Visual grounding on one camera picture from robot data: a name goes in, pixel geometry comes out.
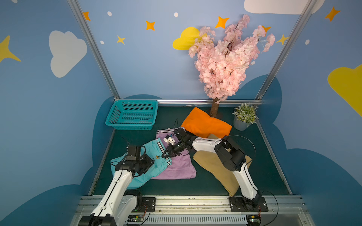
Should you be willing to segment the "teal plastic basket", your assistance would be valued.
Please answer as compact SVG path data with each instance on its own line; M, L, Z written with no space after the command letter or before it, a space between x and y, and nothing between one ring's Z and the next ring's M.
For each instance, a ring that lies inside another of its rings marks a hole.
M116 130L148 131L156 121L156 100L117 100L112 105L105 124Z

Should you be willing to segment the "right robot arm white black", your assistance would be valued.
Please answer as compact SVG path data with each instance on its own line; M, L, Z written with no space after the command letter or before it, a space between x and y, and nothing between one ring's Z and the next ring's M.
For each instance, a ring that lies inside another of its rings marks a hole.
M194 161L212 173L228 192L232 211L267 211L248 171L252 160L231 136L202 138L178 128L162 140L166 142L163 158L180 156L185 150L195 151Z

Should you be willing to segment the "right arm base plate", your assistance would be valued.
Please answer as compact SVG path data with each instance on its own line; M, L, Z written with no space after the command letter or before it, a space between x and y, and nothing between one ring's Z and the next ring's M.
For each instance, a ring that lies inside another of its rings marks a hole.
M233 196L229 198L232 212L268 212L266 200L261 197L258 202L246 199L245 197Z

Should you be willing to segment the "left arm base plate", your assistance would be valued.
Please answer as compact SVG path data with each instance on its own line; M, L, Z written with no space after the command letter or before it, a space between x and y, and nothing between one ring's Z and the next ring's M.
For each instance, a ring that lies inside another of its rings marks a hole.
M155 197L142 197L137 198L136 208L132 213L141 213L141 212L155 212L156 208L156 198Z

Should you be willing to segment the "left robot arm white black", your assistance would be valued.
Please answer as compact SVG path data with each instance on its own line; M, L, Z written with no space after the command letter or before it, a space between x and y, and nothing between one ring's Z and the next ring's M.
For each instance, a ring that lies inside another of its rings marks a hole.
M82 216L79 226L125 226L131 212L141 206L141 195L128 186L145 174L154 160L144 146L128 146L125 157L115 166L114 177L91 215Z

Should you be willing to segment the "teal pants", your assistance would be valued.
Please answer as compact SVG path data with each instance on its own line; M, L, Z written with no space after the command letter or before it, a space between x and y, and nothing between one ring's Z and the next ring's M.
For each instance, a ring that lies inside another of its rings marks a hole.
M165 151L165 147L160 138L152 140L143 145L144 148L141 149L140 154L144 154L146 151L146 155L149 156L152 160L154 160L154 164L150 167L150 169L139 177L136 177L129 184L127 189L138 189L147 183L151 178L160 175L163 171L165 171L172 164L172 160L170 158L163 158L162 154Z

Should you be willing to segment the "purple pants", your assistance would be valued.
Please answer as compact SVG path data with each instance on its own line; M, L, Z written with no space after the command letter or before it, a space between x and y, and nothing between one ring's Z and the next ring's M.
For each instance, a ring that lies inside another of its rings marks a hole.
M156 139L160 138L165 148L169 145L164 141L167 136L172 137L175 143L179 142L179 139L174 135L174 129L158 130L156 132ZM153 180L193 179L196 177L197 171L192 165L188 150L185 149L180 155L171 158L171 160L171 165L161 174L153 177Z

